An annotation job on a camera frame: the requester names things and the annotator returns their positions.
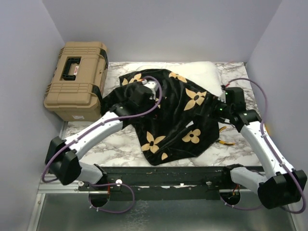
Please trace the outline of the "black yellow flower pillowcase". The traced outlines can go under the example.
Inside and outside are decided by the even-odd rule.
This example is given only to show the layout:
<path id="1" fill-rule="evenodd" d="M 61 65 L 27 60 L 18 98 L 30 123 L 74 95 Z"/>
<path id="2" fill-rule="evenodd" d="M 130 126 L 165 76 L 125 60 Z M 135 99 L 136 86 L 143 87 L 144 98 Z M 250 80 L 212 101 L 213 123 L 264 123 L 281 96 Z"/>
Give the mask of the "black yellow flower pillowcase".
<path id="1" fill-rule="evenodd" d="M 135 128 L 149 164 L 198 157 L 219 139 L 218 122 L 211 115 L 216 97 L 167 69 L 145 69 L 120 76 L 120 86 L 103 98 L 101 114 L 126 101 L 146 76 L 159 81 L 160 104 L 144 117 L 125 120 L 123 126 Z"/>

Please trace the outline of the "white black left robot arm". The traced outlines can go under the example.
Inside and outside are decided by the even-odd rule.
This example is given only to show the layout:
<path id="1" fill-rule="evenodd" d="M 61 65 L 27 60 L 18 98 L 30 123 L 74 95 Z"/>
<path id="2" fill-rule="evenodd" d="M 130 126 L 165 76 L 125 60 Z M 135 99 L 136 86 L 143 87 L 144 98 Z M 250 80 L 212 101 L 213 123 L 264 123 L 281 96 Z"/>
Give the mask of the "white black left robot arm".
<path id="1" fill-rule="evenodd" d="M 120 95 L 110 99 L 104 97 L 102 107 L 106 112 L 100 119 L 72 136 L 51 140 L 41 175 L 44 183 L 51 182 L 45 178 L 46 173 L 51 172 L 62 185 L 78 180 L 89 183 L 96 190 L 105 187 L 107 173 L 98 165 L 83 163 L 81 159 L 105 138 L 122 130 L 125 124 L 151 113 L 162 98 L 162 87 L 154 81 L 135 82 L 117 90 Z"/>

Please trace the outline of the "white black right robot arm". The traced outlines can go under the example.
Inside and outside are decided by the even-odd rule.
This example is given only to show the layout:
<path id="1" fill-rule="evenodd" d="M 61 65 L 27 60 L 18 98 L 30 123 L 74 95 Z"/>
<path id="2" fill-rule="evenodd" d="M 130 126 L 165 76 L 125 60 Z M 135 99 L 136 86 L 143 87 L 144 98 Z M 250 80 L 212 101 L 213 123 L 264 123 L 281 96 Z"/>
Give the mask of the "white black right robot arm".
<path id="1" fill-rule="evenodd" d="M 216 100 L 214 118 L 228 120 L 246 139 L 257 155 L 264 175 L 240 164 L 224 167 L 224 188 L 241 185 L 258 195 L 261 204 L 273 209 L 302 200 L 307 176 L 296 170 L 281 154 L 255 110 L 246 108 L 244 91 L 239 87 L 223 87 L 223 100 Z"/>

